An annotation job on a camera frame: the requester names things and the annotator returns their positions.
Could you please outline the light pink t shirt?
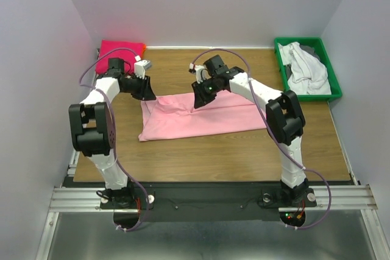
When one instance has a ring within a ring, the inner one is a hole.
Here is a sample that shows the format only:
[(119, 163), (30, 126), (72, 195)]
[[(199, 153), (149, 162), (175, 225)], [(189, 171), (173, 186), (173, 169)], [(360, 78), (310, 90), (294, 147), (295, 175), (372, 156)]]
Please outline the light pink t shirt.
[(194, 94), (158, 96), (142, 101), (143, 130), (139, 141), (190, 138), (265, 129), (254, 103), (228, 91), (195, 109)]

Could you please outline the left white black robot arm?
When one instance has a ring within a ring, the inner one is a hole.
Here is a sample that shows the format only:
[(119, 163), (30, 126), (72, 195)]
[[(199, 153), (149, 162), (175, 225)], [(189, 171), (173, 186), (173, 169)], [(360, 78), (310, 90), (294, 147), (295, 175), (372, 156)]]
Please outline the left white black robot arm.
[(97, 192), (103, 204), (130, 208), (139, 200), (134, 181), (120, 168), (116, 157), (116, 127), (111, 102), (119, 93), (129, 93), (141, 101), (155, 100), (149, 60), (135, 58), (134, 71), (126, 72), (125, 61), (109, 58), (108, 69), (96, 77), (89, 95), (69, 106), (71, 139), (76, 151), (87, 157), (102, 175), (105, 189)]

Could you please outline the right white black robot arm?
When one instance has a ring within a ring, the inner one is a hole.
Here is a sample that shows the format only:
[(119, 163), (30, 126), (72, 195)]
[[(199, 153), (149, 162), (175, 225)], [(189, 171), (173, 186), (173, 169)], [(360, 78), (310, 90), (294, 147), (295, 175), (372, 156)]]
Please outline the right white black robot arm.
[(308, 189), (308, 180), (301, 151), (305, 118), (295, 92), (270, 88), (237, 66), (228, 68), (219, 55), (203, 65), (190, 63), (189, 72), (196, 76), (191, 85), (195, 109), (214, 101), (221, 91), (239, 95), (257, 106), (269, 136), (279, 148), (280, 198), (287, 205), (299, 202)]

